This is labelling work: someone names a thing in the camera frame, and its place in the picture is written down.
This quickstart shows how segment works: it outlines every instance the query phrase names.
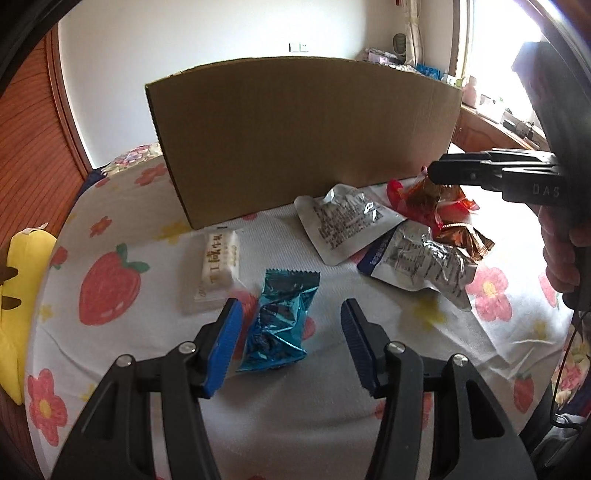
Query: yellow plush toy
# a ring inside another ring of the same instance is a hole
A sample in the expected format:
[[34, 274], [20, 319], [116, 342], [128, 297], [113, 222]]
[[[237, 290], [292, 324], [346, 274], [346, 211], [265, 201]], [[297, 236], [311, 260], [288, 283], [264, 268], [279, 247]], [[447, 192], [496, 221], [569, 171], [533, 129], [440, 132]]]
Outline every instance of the yellow plush toy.
[[[0, 309], [0, 385], [17, 405], [23, 400], [35, 300], [55, 243], [50, 233], [27, 229], [12, 237], [5, 264], [0, 258], [3, 275], [0, 283], [4, 280]], [[13, 269], [17, 271], [16, 276], [12, 276]]]

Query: human hand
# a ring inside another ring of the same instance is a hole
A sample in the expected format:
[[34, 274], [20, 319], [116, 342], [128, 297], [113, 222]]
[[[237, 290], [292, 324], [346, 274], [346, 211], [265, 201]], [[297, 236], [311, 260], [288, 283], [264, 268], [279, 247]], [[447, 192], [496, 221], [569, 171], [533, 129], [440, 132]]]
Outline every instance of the human hand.
[[581, 275], [574, 264], [574, 247], [591, 247], [591, 223], [568, 231], [558, 217], [559, 214], [552, 208], [540, 207], [538, 212], [544, 240], [543, 254], [548, 264], [546, 276], [556, 291], [568, 293], [581, 282]]

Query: cardboard box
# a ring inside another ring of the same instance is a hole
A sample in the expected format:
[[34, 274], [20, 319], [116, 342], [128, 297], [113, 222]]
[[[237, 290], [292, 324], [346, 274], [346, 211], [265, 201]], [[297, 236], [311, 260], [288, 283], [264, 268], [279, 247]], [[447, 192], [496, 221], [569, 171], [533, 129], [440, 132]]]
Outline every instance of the cardboard box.
[[447, 151], [462, 91], [343, 59], [213, 63], [146, 85], [164, 158], [194, 229], [414, 176]]

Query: wooden cabinet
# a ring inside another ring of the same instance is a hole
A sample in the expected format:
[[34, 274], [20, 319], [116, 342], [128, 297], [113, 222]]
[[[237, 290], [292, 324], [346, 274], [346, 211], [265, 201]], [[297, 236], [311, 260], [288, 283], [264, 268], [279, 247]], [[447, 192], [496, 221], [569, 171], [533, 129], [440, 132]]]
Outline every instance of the wooden cabinet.
[[480, 116], [474, 109], [462, 105], [452, 142], [465, 152], [478, 152], [491, 148], [525, 148], [525, 141], [503, 126]]

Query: white wall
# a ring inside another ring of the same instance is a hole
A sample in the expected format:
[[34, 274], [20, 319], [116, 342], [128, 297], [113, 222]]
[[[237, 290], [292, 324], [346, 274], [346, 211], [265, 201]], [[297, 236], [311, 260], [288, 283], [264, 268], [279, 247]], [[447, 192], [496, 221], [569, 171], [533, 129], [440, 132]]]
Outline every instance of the white wall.
[[399, 32], [394, 0], [83, 0], [60, 22], [60, 52], [96, 167], [156, 140], [148, 82], [213, 61], [289, 55], [290, 42], [352, 59], [368, 46], [391, 51]]
[[453, 0], [423, 0], [419, 27], [424, 63], [446, 72], [452, 56]]

